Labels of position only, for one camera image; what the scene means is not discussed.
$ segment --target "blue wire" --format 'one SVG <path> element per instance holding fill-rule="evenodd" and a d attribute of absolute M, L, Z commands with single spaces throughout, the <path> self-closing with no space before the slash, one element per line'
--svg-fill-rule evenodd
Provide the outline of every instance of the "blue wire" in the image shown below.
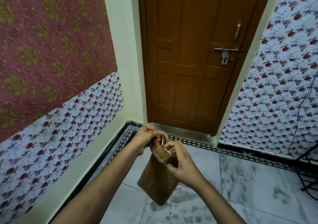
<path fill-rule="evenodd" d="M 311 95 L 311 92 L 312 92 L 312 90 L 313 90 L 314 83 L 315 83 L 315 79 L 316 79 L 317 75 L 318 75 L 318 69 L 317 69 L 317 71 L 316 71 L 316 74 L 315 74 L 315 76 L 314 76 L 314 78 L 313 78 L 313 80 L 312 80 L 310 86 L 309 86 L 309 89 L 308 89 L 308 92 L 307 92 L 306 96 L 304 97 L 304 99 L 303 99 L 303 101 L 300 103 L 300 105 L 297 107 L 298 111 L 297 111 L 296 129 L 295 129 L 295 132 L 294 132 L 293 137 L 292 137 L 292 142 L 291 142 L 291 144 L 290 144 L 289 147 L 288 147 L 288 155 L 290 155 L 291 157 L 293 157 L 293 155 L 292 155 L 291 152 L 290 152 L 290 148 L 292 147 L 292 144 L 295 142 L 295 136 L 296 136 L 296 133 L 297 133 L 297 130 L 298 130 L 299 113 L 300 113 L 301 105 L 302 105 L 303 102 L 304 102 L 307 98 L 309 98 L 309 96 Z"/>

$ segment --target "floral wallpaper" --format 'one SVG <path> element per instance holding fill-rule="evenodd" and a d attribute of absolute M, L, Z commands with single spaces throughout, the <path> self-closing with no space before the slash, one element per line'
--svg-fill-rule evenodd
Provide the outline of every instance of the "floral wallpaper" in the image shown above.
<path fill-rule="evenodd" d="M 0 223 L 124 106 L 104 0 L 0 0 Z"/>
<path fill-rule="evenodd" d="M 117 70 L 104 0 L 0 0 L 0 142 Z"/>
<path fill-rule="evenodd" d="M 294 158 L 315 144 L 317 28 L 318 0 L 279 0 L 221 142 Z"/>

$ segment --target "white floral wallpaper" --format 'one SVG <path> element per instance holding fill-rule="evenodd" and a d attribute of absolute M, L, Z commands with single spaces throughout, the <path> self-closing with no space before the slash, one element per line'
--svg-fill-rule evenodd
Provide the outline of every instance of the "white floral wallpaper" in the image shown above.
<path fill-rule="evenodd" d="M 221 142 L 295 158 L 315 144 L 317 28 L 318 0 L 279 0 Z"/>
<path fill-rule="evenodd" d="M 117 72 L 0 144 L 0 223 L 28 212 L 123 108 Z"/>

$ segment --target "person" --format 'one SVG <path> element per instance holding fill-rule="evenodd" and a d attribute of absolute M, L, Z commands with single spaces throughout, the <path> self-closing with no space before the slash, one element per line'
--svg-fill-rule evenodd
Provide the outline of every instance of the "person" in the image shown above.
<path fill-rule="evenodd" d="M 107 210 L 114 194 L 131 166 L 142 155 L 149 142 L 158 136 L 154 127 L 139 129 L 127 146 L 117 154 L 108 166 L 56 216 L 52 224 L 98 224 Z M 179 182 L 191 187 L 205 202 L 218 224 L 246 224 L 222 195 L 201 174 L 191 156 L 180 141 L 164 146 L 173 147 L 179 161 L 178 168 L 168 164 L 167 169 Z"/>

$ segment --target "door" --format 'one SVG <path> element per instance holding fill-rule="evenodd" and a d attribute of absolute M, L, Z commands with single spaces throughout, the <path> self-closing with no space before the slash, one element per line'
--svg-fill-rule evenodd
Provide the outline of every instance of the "door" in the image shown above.
<path fill-rule="evenodd" d="M 211 132 L 256 2 L 145 0 L 153 122 Z"/>

